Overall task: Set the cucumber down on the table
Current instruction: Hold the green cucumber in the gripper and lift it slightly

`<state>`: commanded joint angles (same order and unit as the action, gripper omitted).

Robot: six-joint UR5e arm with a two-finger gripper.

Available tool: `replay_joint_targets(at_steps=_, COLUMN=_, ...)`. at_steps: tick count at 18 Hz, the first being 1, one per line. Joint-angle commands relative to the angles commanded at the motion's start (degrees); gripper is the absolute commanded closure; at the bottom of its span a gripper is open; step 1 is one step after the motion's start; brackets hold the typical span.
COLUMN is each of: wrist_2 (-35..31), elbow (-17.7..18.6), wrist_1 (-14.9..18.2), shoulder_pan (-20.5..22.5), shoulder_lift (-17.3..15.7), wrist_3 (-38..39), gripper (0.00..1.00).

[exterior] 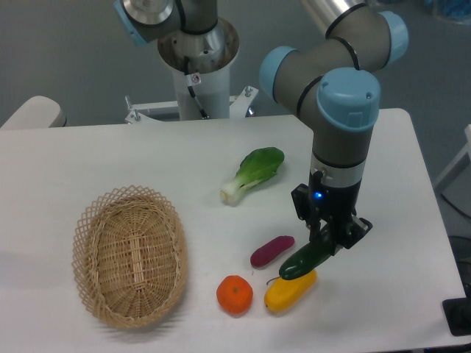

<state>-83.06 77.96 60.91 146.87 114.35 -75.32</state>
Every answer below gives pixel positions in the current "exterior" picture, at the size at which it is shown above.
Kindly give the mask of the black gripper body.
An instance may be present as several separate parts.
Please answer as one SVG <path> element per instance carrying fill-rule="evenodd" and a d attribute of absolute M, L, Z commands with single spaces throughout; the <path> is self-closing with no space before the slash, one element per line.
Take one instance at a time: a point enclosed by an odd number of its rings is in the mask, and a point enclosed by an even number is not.
<path fill-rule="evenodd" d="M 321 175 L 321 171 L 311 174 L 307 185 L 300 184 L 291 192 L 297 217 L 307 227 L 312 221 L 324 221 L 331 235 L 342 236 L 344 248 L 350 249 L 372 228 L 371 222 L 357 216 L 355 208 L 361 183 L 337 188 L 328 186 Z"/>

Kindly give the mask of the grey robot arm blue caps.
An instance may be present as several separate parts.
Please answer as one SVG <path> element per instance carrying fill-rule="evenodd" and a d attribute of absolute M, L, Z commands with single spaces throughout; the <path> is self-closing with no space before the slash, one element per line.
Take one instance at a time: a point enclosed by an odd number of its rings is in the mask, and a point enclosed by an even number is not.
<path fill-rule="evenodd" d="M 313 131 L 307 190 L 296 200 L 310 243 L 335 253 L 369 231 L 355 210 L 381 89 L 375 72 L 406 52 L 408 28 L 390 11 L 365 1 L 305 1 L 325 36 L 307 52 L 281 46 L 264 58 L 259 81 L 275 102 Z"/>

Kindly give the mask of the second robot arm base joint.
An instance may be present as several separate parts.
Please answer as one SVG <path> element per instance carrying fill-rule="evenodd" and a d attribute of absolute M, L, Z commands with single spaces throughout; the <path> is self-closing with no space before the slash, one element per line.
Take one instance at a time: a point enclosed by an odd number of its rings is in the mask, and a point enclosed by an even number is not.
<path fill-rule="evenodd" d="M 175 31 L 203 35 L 218 22 L 216 1 L 115 1 L 113 7 L 136 46 Z"/>

